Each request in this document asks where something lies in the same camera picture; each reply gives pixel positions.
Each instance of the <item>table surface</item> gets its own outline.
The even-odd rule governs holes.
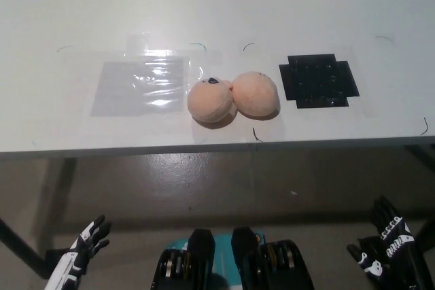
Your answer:
[[[265,147],[435,143],[433,0],[0,2],[2,157],[244,149],[257,142],[252,128]],[[148,50],[195,58],[203,77],[269,75],[281,113],[265,122],[238,115],[209,130],[183,97],[179,111],[93,115],[103,63],[144,38]],[[349,62],[360,96],[349,107],[297,109],[279,65],[329,53]]]

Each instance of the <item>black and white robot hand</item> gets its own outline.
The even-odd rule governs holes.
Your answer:
[[[61,257],[45,290],[75,290],[82,275],[86,273],[89,261],[109,241],[103,240],[110,233],[110,222],[104,222],[104,215],[86,227],[75,239],[70,249]]]
[[[357,261],[358,265],[366,273],[367,277],[382,290],[399,290],[403,289],[400,286],[400,281],[397,276],[392,273],[389,266],[382,264],[375,256],[367,253],[363,248],[359,248],[354,244],[347,245],[347,250]]]
[[[423,253],[401,214],[385,197],[375,200],[371,220],[387,247],[392,272],[406,289],[435,289]]]
[[[401,214],[383,196],[375,200],[371,221],[379,241],[360,239],[360,247],[350,244],[347,250],[380,289],[433,290],[423,254]]]

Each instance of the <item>gray floor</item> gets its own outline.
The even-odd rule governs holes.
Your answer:
[[[371,289],[345,247],[374,234],[372,199],[385,194],[416,231],[434,192],[435,176],[400,148],[0,162],[0,217],[38,251],[69,246],[101,213],[114,222],[81,290],[149,289],[166,244],[246,224],[295,240],[317,290]],[[3,245],[0,266],[0,288],[44,288]]]

